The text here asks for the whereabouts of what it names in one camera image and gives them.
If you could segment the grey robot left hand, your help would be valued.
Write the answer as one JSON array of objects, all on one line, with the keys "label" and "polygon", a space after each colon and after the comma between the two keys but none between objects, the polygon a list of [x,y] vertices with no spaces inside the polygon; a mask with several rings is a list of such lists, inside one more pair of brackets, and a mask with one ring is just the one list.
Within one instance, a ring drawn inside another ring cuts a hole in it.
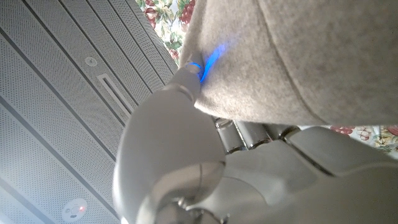
[{"label": "grey robot left hand", "polygon": [[227,154],[195,108],[206,63],[191,55],[131,115],[113,198],[123,223],[396,223],[397,161],[332,130],[267,125]]}]

